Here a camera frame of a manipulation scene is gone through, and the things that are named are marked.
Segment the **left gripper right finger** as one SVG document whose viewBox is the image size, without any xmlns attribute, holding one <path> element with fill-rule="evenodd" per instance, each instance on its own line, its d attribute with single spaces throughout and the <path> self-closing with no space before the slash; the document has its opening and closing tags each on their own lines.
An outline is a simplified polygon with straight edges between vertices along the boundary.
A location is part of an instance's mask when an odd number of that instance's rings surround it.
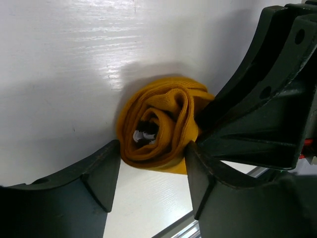
<svg viewBox="0 0 317 238">
<path fill-rule="evenodd" d="M 246 175 L 191 142 L 185 161 L 194 217 L 204 238 L 314 238 L 317 178 Z"/>
</svg>

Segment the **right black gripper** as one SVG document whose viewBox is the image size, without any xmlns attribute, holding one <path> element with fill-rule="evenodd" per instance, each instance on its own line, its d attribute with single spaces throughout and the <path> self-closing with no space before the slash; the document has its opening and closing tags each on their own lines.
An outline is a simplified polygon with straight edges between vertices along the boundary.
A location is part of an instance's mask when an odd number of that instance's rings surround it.
<svg viewBox="0 0 317 238">
<path fill-rule="evenodd" d="M 266 7 L 238 69 L 196 117 L 197 145 L 219 160 L 291 170 L 316 91 L 316 1 Z"/>
</svg>

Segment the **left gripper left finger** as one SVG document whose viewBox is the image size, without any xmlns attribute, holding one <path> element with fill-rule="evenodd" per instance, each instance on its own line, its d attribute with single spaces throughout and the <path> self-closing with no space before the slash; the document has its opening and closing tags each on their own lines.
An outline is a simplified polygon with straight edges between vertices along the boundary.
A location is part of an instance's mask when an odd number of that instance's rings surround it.
<svg viewBox="0 0 317 238">
<path fill-rule="evenodd" d="M 113 140 L 92 155 L 31 184 L 0 189 L 3 238 L 101 238 L 120 167 Z"/>
</svg>

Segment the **mustard yellow sock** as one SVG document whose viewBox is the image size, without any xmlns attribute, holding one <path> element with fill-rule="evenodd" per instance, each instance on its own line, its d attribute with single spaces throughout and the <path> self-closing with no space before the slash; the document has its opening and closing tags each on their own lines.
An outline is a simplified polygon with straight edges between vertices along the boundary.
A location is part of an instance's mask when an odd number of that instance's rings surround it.
<svg viewBox="0 0 317 238">
<path fill-rule="evenodd" d="M 202 132 L 195 116 L 213 100 L 205 85 L 184 76 L 144 86 L 117 119 L 122 160 L 138 169 L 185 175 L 184 149 Z"/>
</svg>

